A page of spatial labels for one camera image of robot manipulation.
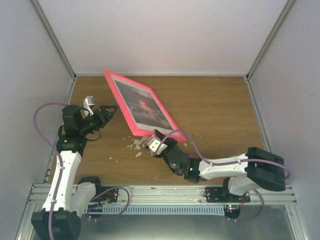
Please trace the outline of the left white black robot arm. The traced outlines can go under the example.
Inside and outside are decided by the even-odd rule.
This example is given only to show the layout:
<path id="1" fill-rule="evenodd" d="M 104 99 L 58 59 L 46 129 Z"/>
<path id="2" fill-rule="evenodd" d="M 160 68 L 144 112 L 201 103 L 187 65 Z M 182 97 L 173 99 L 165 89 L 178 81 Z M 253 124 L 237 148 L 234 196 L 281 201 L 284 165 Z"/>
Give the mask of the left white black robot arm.
<path id="1" fill-rule="evenodd" d="M 62 109 L 63 125 L 53 147 L 56 167 L 47 198 L 31 217 L 32 226 L 41 240 L 76 240 L 81 232 L 81 217 L 89 202 L 98 202 L 103 189 L 95 182 L 80 183 L 73 191 L 77 169 L 88 141 L 113 118 L 115 105 L 101 105 L 91 110 L 79 105 Z"/>

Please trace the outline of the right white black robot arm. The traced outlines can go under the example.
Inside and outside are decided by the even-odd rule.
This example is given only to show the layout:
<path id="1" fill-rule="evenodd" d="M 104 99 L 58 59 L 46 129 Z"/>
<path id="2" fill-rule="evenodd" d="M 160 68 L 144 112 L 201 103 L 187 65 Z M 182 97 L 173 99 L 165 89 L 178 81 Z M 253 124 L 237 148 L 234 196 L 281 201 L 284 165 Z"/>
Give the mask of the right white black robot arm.
<path id="1" fill-rule="evenodd" d="M 163 158 L 173 174 L 191 183 L 223 178 L 221 196 L 228 203 L 257 188 L 271 192 L 286 188 L 291 173 L 284 159 L 276 154 L 250 147 L 246 153 L 227 158 L 208 159 L 201 154 L 192 157 L 178 147 L 172 135 L 156 130 L 147 140 L 146 148 L 153 157 Z"/>

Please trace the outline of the broken glass shards pile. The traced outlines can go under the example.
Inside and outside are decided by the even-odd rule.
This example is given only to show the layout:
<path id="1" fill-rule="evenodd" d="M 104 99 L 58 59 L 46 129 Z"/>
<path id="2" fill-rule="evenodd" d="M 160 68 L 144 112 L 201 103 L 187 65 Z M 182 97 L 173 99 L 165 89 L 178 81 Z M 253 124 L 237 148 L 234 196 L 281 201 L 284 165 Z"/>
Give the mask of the broken glass shards pile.
<path id="1" fill-rule="evenodd" d="M 129 150 L 135 158 L 142 156 L 146 151 L 147 140 L 147 137 L 130 135 L 121 138 L 124 148 Z"/>

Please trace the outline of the aluminium mounting rail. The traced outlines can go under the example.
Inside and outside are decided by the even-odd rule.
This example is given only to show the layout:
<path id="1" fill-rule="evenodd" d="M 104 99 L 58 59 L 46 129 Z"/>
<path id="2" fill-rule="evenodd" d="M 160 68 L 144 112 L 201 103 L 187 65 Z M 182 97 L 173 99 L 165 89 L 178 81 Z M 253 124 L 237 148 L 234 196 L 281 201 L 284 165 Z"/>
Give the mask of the aluminium mounting rail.
<path id="1" fill-rule="evenodd" d="M 128 185 L 124 187 L 127 193 L 120 189 L 116 205 L 227 205 L 228 202 L 209 202 L 205 197 L 205 187 L 201 185 Z M 285 191 L 272 192 L 257 190 L 265 205 L 295 205 L 297 203 L 290 186 Z"/>

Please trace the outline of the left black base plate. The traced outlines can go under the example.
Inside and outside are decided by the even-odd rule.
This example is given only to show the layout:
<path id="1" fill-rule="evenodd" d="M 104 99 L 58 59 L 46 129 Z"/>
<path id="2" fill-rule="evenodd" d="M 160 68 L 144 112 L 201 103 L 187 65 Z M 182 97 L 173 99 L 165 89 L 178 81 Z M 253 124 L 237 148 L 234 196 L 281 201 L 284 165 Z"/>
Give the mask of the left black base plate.
<path id="1" fill-rule="evenodd" d="M 118 188 L 106 191 L 103 195 L 101 195 L 99 198 L 97 198 L 96 201 L 100 205 L 116 203 L 118 201 L 118 191 L 119 191 Z"/>

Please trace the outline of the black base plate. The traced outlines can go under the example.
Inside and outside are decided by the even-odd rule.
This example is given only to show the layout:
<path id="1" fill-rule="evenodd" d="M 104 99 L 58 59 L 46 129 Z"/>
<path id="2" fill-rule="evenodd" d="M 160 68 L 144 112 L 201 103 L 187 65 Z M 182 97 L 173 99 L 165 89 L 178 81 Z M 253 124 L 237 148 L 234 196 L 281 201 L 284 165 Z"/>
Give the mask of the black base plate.
<path id="1" fill-rule="evenodd" d="M 103 195 L 101 195 L 99 198 L 97 198 L 96 201 L 100 205 L 116 203 L 118 201 L 118 191 L 119 191 L 118 188 L 106 191 Z"/>
<path id="2" fill-rule="evenodd" d="M 249 192 L 243 195 L 235 195 L 230 193 L 222 186 L 205 187 L 202 194 L 206 198 L 207 203 L 250 203 L 251 198 Z"/>

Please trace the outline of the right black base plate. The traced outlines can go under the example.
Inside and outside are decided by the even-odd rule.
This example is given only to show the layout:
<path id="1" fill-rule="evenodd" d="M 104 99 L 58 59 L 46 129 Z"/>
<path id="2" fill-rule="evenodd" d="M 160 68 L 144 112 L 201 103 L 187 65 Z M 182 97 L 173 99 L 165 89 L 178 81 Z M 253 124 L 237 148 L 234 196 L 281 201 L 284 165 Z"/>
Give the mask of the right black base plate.
<path id="1" fill-rule="evenodd" d="M 206 198 L 207 203 L 250 203 L 251 198 L 249 192 L 243 195 L 235 195 L 230 193 L 222 186 L 205 187 L 202 194 Z"/>

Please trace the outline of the left vertical aluminium post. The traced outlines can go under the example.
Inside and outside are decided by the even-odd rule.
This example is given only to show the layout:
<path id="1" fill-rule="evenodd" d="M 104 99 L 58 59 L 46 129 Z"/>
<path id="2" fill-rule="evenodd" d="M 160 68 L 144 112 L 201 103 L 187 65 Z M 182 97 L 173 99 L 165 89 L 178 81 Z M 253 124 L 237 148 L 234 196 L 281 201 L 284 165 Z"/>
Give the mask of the left vertical aluminium post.
<path id="1" fill-rule="evenodd" d="M 38 16 L 41 24 L 43 25 L 48 37 L 50 38 L 55 50 L 57 51 L 60 59 L 62 60 L 62 63 L 64 65 L 64 67 L 66 68 L 66 70 L 68 71 L 69 75 L 71 76 L 72 80 L 75 81 L 76 80 L 76 73 L 74 72 L 51 24 L 49 23 L 48 18 L 46 17 L 46 14 L 43 10 L 43 8 L 41 7 L 40 3 L 38 0 L 30 0 L 29 1 L 36 13 L 36 15 Z"/>

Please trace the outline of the vertical aluminium post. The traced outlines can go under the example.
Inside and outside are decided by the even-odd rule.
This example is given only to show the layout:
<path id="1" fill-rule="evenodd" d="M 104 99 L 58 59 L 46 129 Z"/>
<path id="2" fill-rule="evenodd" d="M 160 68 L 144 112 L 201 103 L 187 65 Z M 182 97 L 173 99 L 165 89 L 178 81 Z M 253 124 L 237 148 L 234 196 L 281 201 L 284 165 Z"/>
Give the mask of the vertical aluminium post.
<path id="1" fill-rule="evenodd" d="M 66 68 L 66 70 L 68 71 L 69 75 L 71 76 L 72 80 L 75 81 L 76 80 L 76 73 L 74 72 L 51 24 L 49 23 L 48 18 L 46 17 L 46 14 L 43 10 L 43 8 L 41 7 L 40 3 L 38 0 L 30 0 L 29 1 L 36 13 L 36 15 L 38 16 L 41 24 L 43 25 L 48 37 L 50 38 L 55 50 L 57 51 L 60 59 L 62 60 L 62 63 L 64 65 L 64 67 Z"/>
<path id="2" fill-rule="evenodd" d="M 277 17 L 273 27 L 271 28 L 266 40 L 264 41 L 258 55 L 256 56 L 253 64 L 251 65 L 248 73 L 245 76 L 245 79 L 249 81 L 253 76 L 254 72 L 256 71 L 258 65 L 260 64 L 261 60 L 263 59 L 264 55 L 266 54 L 268 48 L 270 47 L 271 43 L 273 42 L 274 38 L 276 37 L 277 33 L 279 32 L 280 28 L 284 24 L 286 18 L 290 14 L 290 11 L 294 7 L 296 0 L 287 0 L 284 4 L 283 9 L 281 10 L 279 16 Z"/>

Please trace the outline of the right vertical aluminium post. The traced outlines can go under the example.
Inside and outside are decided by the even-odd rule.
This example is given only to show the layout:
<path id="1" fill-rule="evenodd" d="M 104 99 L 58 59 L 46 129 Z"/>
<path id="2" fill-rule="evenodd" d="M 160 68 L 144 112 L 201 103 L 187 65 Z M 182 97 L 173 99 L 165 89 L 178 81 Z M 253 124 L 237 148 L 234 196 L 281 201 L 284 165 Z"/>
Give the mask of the right vertical aluminium post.
<path id="1" fill-rule="evenodd" d="M 249 81 L 253 76 L 254 72 L 256 71 L 258 65 L 260 64 L 261 60 L 263 59 L 264 55 L 266 54 L 268 48 L 270 47 L 271 43 L 273 42 L 274 38 L 276 37 L 277 33 L 279 32 L 280 28 L 284 24 L 286 18 L 290 14 L 290 11 L 294 7 L 296 0 L 287 0 L 284 4 L 283 9 L 281 10 L 279 16 L 277 17 L 273 27 L 271 28 L 266 40 L 264 41 L 258 55 L 256 56 L 253 64 L 251 65 L 248 73 L 245 76 L 245 79 Z"/>

